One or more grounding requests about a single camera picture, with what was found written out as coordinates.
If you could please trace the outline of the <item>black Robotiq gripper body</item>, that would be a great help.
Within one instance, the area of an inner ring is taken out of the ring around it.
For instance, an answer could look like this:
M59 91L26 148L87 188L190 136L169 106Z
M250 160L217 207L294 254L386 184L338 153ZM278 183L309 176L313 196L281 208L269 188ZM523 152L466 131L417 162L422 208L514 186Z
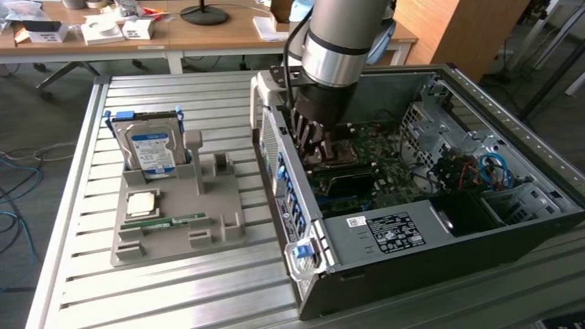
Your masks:
M357 89L357 83L345 87L321 84L302 85L298 88L295 112L325 128L333 127L342 119Z

